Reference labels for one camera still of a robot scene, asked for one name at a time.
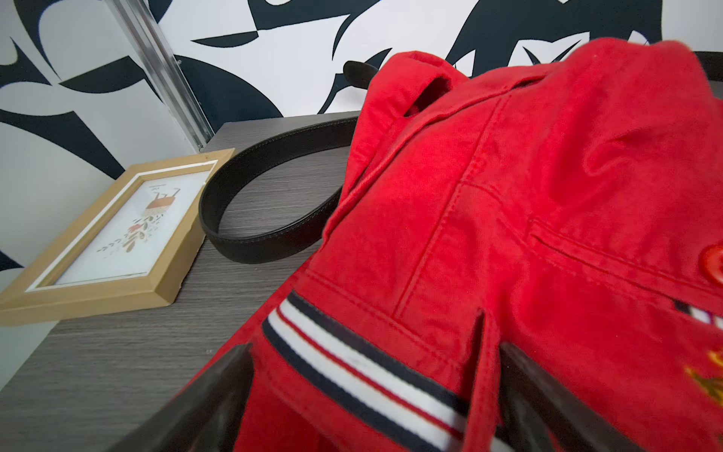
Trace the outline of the red trousers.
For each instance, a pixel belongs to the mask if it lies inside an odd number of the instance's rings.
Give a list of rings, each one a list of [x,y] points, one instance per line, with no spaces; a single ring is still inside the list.
[[[224,345],[237,451],[485,451],[514,344],[649,451],[722,448],[722,103],[677,41],[373,78],[314,253]]]

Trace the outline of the black leather belt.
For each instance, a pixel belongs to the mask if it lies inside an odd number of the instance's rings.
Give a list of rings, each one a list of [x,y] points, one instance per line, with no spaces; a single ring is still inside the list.
[[[534,260],[710,282],[722,254],[722,86],[678,43],[601,41],[470,78],[421,52],[348,62],[356,117],[250,146],[200,218],[243,264],[321,244],[319,269]]]

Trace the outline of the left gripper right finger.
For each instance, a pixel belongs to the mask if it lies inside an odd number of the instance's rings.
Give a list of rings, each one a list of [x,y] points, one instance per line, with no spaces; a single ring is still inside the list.
[[[510,343],[500,345],[500,407],[517,451],[640,451],[562,383]]]

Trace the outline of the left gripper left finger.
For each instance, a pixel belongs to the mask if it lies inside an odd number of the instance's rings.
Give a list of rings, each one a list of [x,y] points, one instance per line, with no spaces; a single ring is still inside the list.
[[[252,389],[250,345],[229,350],[111,451],[232,451]]]

